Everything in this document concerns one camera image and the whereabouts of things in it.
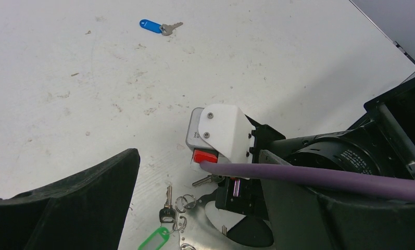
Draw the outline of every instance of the bunch of keys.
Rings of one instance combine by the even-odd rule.
[[[166,196],[165,206],[159,212],[160,222],[174,223],[177,217],[177,212],[172,208],[172,186],[167,187]]]
[[[164,36],[172,34],[172,31],[181,25],[183,25],[182,22],[177,22],[174,25],[167,25],[167,24],[159,25],[156,22],[152,22],[146,19],[143,19],[140,21],[141,28],[150,30],[158,34],[162,34]]]

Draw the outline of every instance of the gray metal device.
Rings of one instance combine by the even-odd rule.
[[[198,132],[199,118],[204,108],[195,108],[191,114],[189,128],[186,135],[186,145],[193,151],[194,149],[214,149],[207,144]]]

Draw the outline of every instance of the key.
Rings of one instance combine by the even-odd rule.
[[[179,26],[183,25],[182,22],[177,22],[174,25],[167,25],[167,24],[162,24],[160,26],[160,30],[161,30],[161,34],[162,35],[170,35],[172,34],[172,31],[176,28],[178,28]]]
[[[177,216],[177,212],[175,209],[172,208],[172,186],[167,187],[167,199],[165,203],[165,207],[160,210],[160,222],[161,223],[174,223],[175,218]]]
[[[204,177],[201,180],[195,181],[194,183],[192,183],[192,186],[201,186],[203,184],[207,184],[210,182],[220,183],[223,180],[224,180],[224,176],[218,176],[216,174],[209,174],[207,177]]]

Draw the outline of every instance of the key with blue tag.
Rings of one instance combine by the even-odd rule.
[[[158,34],[162,34],[164,36],[172,34],[172,31],[181,25],[183,25],[182,22],[177,22],[174,25],[167,25],[167,24],[158,24],[156,22],[152,22],[147,19],[143,19],[140,21],[141,28],[150,30]]]

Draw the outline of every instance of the gray wall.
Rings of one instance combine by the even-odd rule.
[[[415,0],[351,0],[415,60]]]

